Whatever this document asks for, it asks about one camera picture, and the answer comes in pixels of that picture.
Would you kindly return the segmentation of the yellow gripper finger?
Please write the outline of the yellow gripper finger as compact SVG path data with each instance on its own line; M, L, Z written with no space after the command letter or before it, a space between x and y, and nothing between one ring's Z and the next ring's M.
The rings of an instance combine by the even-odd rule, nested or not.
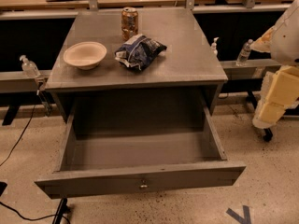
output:
M266 101L291 106L299 98L299 68L295 66L282 66L274 75Z
M281 105L273 103L263 103L260 101L255 111L255 118L258 121L275 124L285 113L285 109Z

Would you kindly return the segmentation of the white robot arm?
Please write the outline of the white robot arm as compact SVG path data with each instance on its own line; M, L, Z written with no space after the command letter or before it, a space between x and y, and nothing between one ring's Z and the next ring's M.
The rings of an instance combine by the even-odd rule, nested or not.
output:
M263 78L261 99L252 123L260 129L274 126L299 98L299 0L294 0L276 23L250 46L267 52L280 63Z

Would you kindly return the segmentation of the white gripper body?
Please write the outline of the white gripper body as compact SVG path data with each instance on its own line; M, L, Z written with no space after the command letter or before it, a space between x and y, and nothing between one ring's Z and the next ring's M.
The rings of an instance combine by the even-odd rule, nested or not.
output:
M263 78L261 99L255 109L252 123L259 129L274 126L287 109L295 107L299 98L299 77L267 72Z

